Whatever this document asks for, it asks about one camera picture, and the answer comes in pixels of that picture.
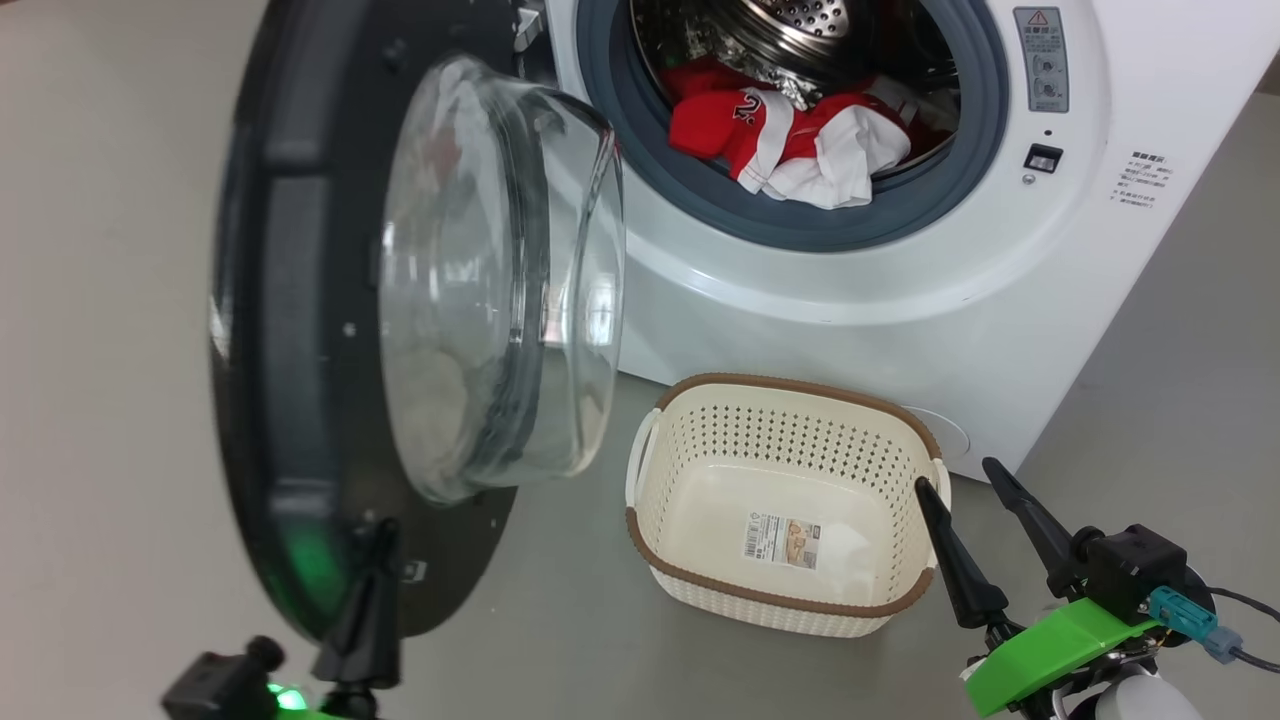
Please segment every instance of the washing machine door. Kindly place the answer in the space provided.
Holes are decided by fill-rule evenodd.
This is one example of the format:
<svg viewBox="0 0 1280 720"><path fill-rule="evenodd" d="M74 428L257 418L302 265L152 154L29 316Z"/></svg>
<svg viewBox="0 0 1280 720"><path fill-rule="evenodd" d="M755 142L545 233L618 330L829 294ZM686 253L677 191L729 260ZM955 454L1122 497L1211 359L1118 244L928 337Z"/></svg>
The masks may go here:
<svg viewBox="0 0 1280 720"><path fill-rule="evenodd" d="M515 486L608 418L621 177L589 106L515 77L507 0L273 0L239 101L210 337L227 483L317 639L397 519L403 635L484 571Z"/></svg>

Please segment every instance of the basket label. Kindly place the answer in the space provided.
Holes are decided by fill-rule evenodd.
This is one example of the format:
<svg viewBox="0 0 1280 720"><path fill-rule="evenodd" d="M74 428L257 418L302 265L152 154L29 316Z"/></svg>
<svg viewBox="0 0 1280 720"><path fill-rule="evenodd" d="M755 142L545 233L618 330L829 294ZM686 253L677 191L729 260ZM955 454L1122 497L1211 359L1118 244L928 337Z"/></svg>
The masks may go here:
<svg viewBox="0 0 1280 720"><path fill-rule="evenodd" d="M751 512L746 519L742 555L753 560L817 570L820 539L822 525L817 523Z"/></svg>

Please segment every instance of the laundry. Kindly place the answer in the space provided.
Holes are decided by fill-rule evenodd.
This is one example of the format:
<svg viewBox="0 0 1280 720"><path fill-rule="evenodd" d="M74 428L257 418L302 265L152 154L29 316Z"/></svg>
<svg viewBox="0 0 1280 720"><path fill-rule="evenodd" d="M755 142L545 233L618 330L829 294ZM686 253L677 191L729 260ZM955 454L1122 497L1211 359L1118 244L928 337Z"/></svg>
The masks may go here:
<svg viewBox="0 0 1280 720"><path fill-rule="evenodd" d="M945 105L883 76L806 113L705 58L668 70L664 81L677 99L672 147L724 158L748 192L823 209L867 205L874 173L936 147L956 126Z"/></svg>

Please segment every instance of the blue connector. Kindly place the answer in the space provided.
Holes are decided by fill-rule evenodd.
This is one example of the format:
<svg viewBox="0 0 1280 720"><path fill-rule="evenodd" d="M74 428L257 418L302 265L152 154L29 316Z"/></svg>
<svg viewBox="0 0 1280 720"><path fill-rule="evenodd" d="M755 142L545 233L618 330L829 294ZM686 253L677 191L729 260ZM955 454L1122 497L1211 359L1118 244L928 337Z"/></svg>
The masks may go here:
<svg viewBox="0 0 1280 720"><path fill-rule="evenodd" d="M1147 598L1147 614L1152 619L1198 642L1222 665L1235 660L1231 651L1244 644L1239 633L1217 624L1217 615L1172 588L1156 588Z"/></svg>

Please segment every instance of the front-loading washing machine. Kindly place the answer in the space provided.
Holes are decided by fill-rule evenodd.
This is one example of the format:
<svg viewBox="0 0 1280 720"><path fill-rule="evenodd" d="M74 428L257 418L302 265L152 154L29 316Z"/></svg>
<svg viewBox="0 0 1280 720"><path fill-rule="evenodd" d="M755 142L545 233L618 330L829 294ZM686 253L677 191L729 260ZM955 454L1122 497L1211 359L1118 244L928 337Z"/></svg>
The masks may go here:
<svg viewBox="0 0 1280 720"><path fill-rule="evenodd" d="M920 0L959 129L870 205L826 211L667 146L636 3L547 0L562 87L627 160L622 370L878 395L979 478L983 456L1023 461L1280 44L1266 0Z"/></svg>
<svg viewBox="0 0 1280 720"><path fill-rule="evenodd" d="M507 488L590 462L620 368L863 391L960 474L1018 466L1274 56L1280 5L884 4L927 15L956 129L824 211L667 145L639 12L658 0L269 3L210 357L241 530L298 629L324 634L388 518L402 632L447 618Z"/></svg>

